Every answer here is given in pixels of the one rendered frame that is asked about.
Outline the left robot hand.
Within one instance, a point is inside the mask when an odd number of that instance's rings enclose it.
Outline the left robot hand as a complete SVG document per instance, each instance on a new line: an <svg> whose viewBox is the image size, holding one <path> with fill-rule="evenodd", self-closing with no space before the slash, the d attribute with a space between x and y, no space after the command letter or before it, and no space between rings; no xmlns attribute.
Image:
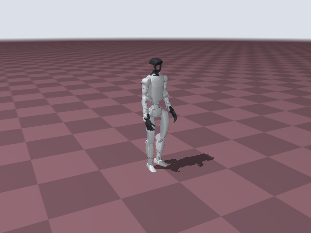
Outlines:
<svg viewBox="0 0 311 233"><path fill-rule="evenodd" d="M177 116L176 116L176 113L175 113L175 111L174 111L174 109L171 107L171 106L169 106L169 109L170 109L170 113L172 114L172 116L174 117L174 122L176 122L176 120L177 120Z"/></svg>

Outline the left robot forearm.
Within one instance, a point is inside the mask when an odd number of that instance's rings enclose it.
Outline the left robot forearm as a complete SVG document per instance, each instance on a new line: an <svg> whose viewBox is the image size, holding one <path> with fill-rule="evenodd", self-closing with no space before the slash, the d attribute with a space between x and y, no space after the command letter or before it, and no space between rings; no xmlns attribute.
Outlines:
<svg viewBox="0 0 311 233"><path fill-rule="evenodd" d="M165 106L166 106L167 110L170 111L169 106L171 106L171 104L169 101L169 95L167 97L165 97L163 100L165 102Z"/></svg>

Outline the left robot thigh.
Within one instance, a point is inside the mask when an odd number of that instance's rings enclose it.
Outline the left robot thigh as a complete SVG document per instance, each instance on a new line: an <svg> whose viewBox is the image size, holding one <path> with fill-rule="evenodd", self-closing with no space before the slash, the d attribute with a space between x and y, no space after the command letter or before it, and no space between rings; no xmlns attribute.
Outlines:
<svg viewBox="0 0 311 233"><path fill-rule="evenodd" d="M162 109L161 120L159 122L160 125L160 133L158 133L155 138L158 142L162 141L163 138L166 137L168 128L169 128L169 114L168 111Z"/></svg>

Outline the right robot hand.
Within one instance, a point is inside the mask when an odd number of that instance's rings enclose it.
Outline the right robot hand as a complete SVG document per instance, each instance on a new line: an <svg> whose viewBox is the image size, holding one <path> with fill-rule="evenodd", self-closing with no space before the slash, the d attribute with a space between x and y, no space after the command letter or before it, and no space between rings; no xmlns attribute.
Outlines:
<svg viewBox="0 0 311 233"><path fill-rule="evenodd" d="M146 124L147 130L150 130L150 131L155 130L154 128L152 128L152 125L154 127L155 127L155 125L153 123L151 123L149 114L147 114L147 119L145 119L145 120L146 120L145 124Z"/></svg>

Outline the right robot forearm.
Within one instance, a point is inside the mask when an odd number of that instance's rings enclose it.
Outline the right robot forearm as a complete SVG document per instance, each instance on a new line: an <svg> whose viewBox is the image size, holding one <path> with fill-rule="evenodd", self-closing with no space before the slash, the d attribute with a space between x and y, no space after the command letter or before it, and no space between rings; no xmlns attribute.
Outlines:
<svg viewBox="0 0 311 233"><path fill-rule="evenodd" d="M146 102L145 97L142 97L141 104L142 104L142 109L143 109L143 111L142 111L143 116L145 119L147 119L147 114L149 114L149 111L148 111L148 103Z"/></svg>

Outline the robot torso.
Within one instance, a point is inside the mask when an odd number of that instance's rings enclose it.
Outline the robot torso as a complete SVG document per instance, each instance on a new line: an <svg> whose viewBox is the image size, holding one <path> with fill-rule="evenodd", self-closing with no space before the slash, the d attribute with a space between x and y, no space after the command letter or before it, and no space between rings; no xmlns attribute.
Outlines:
<svg viewBox="0 0 311 233"><path fill-rule="evenodd" d="M162 109L158 105L159 101L162 100L163 91L164 91L164 76L160 74L159 76L153 76L155 74L150 74L147 77L151 78L151 83L148 88L147 96L149 96L151 107L148 109L149 113L153 113L154 118L158 118L162 114Z"/></svg>

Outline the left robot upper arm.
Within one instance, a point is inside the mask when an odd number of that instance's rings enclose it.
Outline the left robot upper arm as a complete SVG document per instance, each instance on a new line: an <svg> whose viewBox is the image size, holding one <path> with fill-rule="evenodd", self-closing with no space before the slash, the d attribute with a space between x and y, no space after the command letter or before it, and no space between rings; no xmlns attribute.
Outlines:
<svg viewBox="0 0 311 233"><path fill-rule="evenodd" d="M168 96L168 92L166 91L166 88L167 88L167 80L168 80L168 77L166 75L163 75L164 76L164 91L163 91L163 97L167 97Z"/></svg>

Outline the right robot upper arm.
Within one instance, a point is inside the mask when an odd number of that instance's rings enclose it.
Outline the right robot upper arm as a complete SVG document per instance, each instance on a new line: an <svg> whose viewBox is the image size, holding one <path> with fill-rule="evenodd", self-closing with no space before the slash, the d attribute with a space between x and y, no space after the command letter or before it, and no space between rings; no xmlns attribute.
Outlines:
<svg viewBox="0 0 311 233"><path fill-rule="evenodd" d="M151 83L151 78L150 77L143 78L141 83L142 83L142 97L145 97L146 102L148 102L150 98L149 96L147 96L147 93L148 93L149 85Z"/></svg>

